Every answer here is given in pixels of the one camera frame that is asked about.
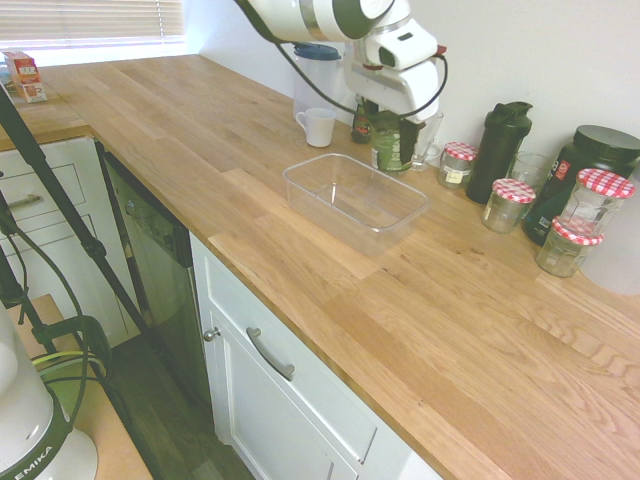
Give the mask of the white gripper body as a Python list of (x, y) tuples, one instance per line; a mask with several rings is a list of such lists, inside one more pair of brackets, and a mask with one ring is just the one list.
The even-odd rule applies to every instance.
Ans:
[(381, 110), (397, 115), (423, 107), (440, 86), (438, 70), (432, 60), (406, 70), (388, 67), (370, 70), (361, 64), (349, 63), (345, 67), (345, 77), (351, 91), (377, 104)]

